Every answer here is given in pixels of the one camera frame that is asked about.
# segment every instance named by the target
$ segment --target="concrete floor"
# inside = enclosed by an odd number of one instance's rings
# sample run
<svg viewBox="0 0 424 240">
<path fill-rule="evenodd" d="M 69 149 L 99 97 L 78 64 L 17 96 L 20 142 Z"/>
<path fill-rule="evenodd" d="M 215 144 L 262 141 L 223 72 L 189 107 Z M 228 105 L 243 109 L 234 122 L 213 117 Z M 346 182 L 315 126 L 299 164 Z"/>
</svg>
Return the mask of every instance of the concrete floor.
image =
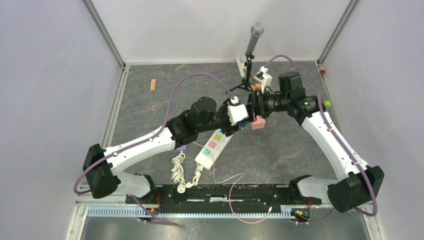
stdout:
<svg viewBox="0 0 424 240">
<path fill-rule="evenodd" d="M 253 73 L 263 63 L 253 64 Z M 320 89 L 323 100 L 327 99 L 324 82 L 314 62 L 301 62 L 312 84 Z M 279 90 L 278 75 L 295 71 L 289 62 L 274 62 L 269 66 L 273 76 L 271 88 Z M 207 72 L 217 76 L 229 88 L 240 83 L 241 77 L 234 63 L 160 64 L 131 66 L 120 105 L 112 145 L 118 145 L 141 137 L 158 128 L 163 122 L 169 96 L 176 83 L 185 75 Z M 150 91 L 151 79 L 157 79 L 156 91 Z M 303 82 L 307 95 L 313 91 Z M 237 89 L 233 92 L 243 103 L 248 93 Z M 200 97 L 211 97 L 220 106 L 228 98 L 225 90 L 213 79 L 196 76 L 186 80 L 176 91 L 170 118 L 189 109 Z M 211 132 L 200 133 L 197 143 L 204 144 Z M 187 157 L 183 163 L 185 178 L 191 180 L 196 167 L 194 158 L 201 148 L 188 145 Z M 126 172 L 148 174 L 156 184 L 173 184 L 171 181 L 171 159 L 177 151 L 163 152 L 129 167 Z M 216 178 L 223 180 L 238 173 L 245 173 L 240 183 L 284 184 L 302 176 L 334 179 L 335 174 L 329 161 L 312 139 L 297 122 L 284 112 L 272 113 L 266 119 L 265 128 L 251 130 L 246 127 L 236 132 L 225 150 L 216 161 Z M 199 184 L 213 184 L 212 171 L 202 173 Z"/>
</svg>

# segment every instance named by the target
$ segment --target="coiled white cord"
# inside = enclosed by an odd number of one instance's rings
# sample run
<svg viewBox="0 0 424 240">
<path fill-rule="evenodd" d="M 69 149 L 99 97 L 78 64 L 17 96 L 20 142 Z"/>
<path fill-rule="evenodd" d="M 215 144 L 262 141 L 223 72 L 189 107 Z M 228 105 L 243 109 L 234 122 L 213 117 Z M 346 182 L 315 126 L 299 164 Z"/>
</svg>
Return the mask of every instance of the coiled white cord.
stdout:
<svg viewBox="0 0 424 240">
<path fill-rule="evenodd" d="M 180 184 L 180 186 L 178 186 L 179 193 L 184 193 L 186 188 L 189 189 L 191 187 L 197 186 L 199 184 L 199 179 L 204 168 L 202 165 L 197 163 L 196 169 L 194 170 L 193 180 L 191 182 L 186 182 L 184 179 L 184 168 L 182 166 L 184 159 L 186 159 L 186 154 L 183 151 L 180 151 L 178 156 L 172 159 L 174 167 L 171 169 L 171 180 L 173 180 L 175 184 Z"/>
</svg>

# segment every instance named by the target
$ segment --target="white power strip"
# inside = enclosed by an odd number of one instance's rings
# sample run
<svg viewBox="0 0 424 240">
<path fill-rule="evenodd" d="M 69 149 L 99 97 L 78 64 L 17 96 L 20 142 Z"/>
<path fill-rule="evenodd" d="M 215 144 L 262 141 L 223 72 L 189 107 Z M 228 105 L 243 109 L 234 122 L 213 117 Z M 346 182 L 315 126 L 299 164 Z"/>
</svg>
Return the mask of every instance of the white power strip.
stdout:
<svg viewBox="0 0 424 240">
<path fill-rule="evenodd" d="M 216 161 L 218 159 L 232 137 L 233 135 L 225 136 L 221 129 L 216 130 L 204 145 L 205 147 L 196 156 L 195 161 L 207 170 L 210 170 L 214 164 L 214 160 Z"/>
</svg>

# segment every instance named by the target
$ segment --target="pink outlet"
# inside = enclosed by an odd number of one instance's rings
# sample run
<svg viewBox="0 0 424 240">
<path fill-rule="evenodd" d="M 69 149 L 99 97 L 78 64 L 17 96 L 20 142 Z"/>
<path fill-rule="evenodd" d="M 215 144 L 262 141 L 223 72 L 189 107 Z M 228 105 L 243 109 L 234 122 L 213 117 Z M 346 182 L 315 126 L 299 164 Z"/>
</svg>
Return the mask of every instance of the pink outlet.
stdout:
<svg viewBox="0 0 424 240">
<path fill-rule="evenodd" d="M 209 148 L 211 149 L 215 149 L 215 147 L 218 145 L 218 143 L 214 142 L 214 141 L 210 141 L 209 144 L 207 145 Z"/>
</svg>

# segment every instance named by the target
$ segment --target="yellow outlet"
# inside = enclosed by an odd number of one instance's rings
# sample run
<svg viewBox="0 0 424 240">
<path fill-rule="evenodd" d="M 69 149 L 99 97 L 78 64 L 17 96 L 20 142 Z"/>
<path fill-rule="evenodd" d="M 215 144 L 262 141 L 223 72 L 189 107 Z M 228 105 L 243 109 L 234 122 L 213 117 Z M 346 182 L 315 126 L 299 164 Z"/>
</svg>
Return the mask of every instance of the yellow outlet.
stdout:
<svg viewBox="0 0 424 240">
<path fill-rule="evenodd" d="M 223 136 L 221 136 L 219 134 L 215 134 L 215 136 L 213 137 L 213 140 L 219 142 L 219 141 L 221 141 L 222 138 L 223 138 Z"/>
</svg>

